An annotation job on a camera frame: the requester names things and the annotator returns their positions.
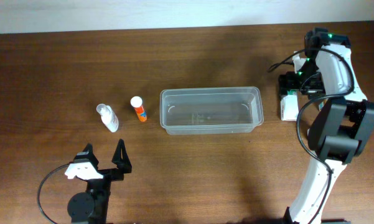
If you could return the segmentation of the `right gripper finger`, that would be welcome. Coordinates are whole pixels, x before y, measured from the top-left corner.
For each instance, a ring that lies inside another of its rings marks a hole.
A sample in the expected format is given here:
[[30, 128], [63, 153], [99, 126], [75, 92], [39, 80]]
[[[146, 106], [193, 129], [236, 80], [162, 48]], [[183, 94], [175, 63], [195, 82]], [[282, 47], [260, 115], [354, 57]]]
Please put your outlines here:
[[306, 95], [308, 99], [317, 98], [324, 95], [324, 92], [322, 90], [307, 90]]
[[288, 95], [288, 79], [286, 75], [280, 75], [278, 77], [278, 85], [279, 85], [279, 96], [283, 97]]

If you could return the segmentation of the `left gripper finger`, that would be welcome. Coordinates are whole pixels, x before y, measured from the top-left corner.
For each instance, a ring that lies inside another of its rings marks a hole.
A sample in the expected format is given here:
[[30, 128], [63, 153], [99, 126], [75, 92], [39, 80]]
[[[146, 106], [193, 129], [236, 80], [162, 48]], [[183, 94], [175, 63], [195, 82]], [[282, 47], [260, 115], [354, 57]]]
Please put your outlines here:
[[124, 141], [122, 139], [118, 141], [115, 153], [111, 161], [122, 173], [129, 174], [132, 172], [132, 165], [127, 155]]
[[93, 153], [93, 146], [88, 143], [82, 152], [78, 152], [73, 159], [74, 163], [78, 162], [90, 162], [92, 166], [97, 170], [98, 169], [98, 159]]

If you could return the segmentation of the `white green medicine box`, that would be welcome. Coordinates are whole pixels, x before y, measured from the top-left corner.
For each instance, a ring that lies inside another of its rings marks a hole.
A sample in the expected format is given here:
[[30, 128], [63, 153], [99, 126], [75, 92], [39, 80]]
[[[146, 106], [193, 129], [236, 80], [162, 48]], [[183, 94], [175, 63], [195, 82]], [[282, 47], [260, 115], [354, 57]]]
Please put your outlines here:
[[296, 121], [299, 114], [297, 91], [289, 90], [281, 95], [280, 106], [282, 121]]

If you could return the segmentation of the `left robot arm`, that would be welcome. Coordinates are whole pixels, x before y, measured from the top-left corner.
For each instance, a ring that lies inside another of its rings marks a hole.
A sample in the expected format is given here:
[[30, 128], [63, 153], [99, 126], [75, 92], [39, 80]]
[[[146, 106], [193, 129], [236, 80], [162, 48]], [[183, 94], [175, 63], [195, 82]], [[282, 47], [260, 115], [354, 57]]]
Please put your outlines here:
[[124, 180], [124, 175], [132, 171], [122, 139], [118, 141], [111, 161], [115, 168], [99, 170], [93, 146], [87, 144], [69, 164], [65, 171], [67, 178], [86, 182], [86, 190], [75, 194], [68, 202], [67, 212], [72, 223], [106, 223], [111, 183]]

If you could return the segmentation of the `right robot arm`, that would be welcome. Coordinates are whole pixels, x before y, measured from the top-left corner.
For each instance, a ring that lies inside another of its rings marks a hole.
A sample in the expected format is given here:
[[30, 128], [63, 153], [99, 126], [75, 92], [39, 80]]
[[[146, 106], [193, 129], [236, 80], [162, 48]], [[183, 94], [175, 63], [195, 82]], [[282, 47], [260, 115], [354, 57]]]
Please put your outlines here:
[[296, 126], [303, 112], [320, 103], [322, 108], [307, 131], [307, 142], [296, 134], [311, 159], [298, 196], [289, 206], [282, 223], [320, 223], [324, 205], [335, 181], [359, 156], [374, 128], [374, 102], [359, 87], [351, 63], [351, 43], [346, 35], [315, 28], [304, 37], [304, 48], [283, 60], [294, 71], [278, 78], [281, 109], [286, 98], [298, 93], [309, 101], [299, 108]]

